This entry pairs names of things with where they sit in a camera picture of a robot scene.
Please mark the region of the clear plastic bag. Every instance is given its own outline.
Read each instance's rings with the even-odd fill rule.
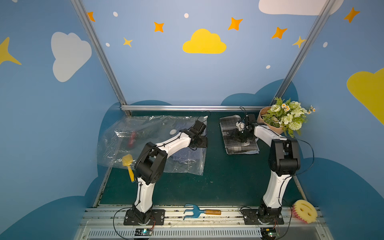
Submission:
[[[126,117],[108,128],[98,143],[98,164],[107,167],[127,169],[122,158],[128,154],[133,157],[131,168],[147,142],[159,143],[188,129],[198,117],[140,116]],[[180,172],[203,175],[206,149],[183,148],[167,159],[164,172]]]

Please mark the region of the white cloud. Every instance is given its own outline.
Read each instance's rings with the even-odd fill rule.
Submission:
[[[53,74],[60,82],[66,82],[91,57],[92,48],[87,41],[82,41],[76,34],[56,32],[52,35],[51,47],[56,60]]]
[[[344,0],[336,0],[331,14]],[[259,9],[266,14],[319,15],[326,0],[260,0]]]

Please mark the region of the folded cloth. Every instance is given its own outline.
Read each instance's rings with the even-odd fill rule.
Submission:
[[[248,139],[246,142],[237,142],[231,138],[236,123],[241,120],[239,115],[220,118],[221,133],[223,134],[224,146],[228,155],[232,154],[256,154],[259,153],[256,139]]]

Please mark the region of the wooden handle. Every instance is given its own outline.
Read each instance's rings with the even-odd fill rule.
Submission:
[[[135,181],[135,175],[133,174],[132,168],[128,167],[129,177],[131,178],[131,182]]]
[[[205,209],[204,213],[205,214],[212,214],[212,215],[221,215],[220,210],[212,210],[212,209]]]

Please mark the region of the yellow sponge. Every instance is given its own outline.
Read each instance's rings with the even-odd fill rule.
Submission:
[[[132,162],[133,162],[133,157],[131,154],[125,155],[122,158],[122,165],[125,167],[128,167],[129,177],[131,178],[131,182],[134,182],[135,176],[134,176],[132,168],[131,168]]]
[[[293,204],[292,214],[303,222],[316,222],[317,211],[312,204],[306,200],[297,200]]]

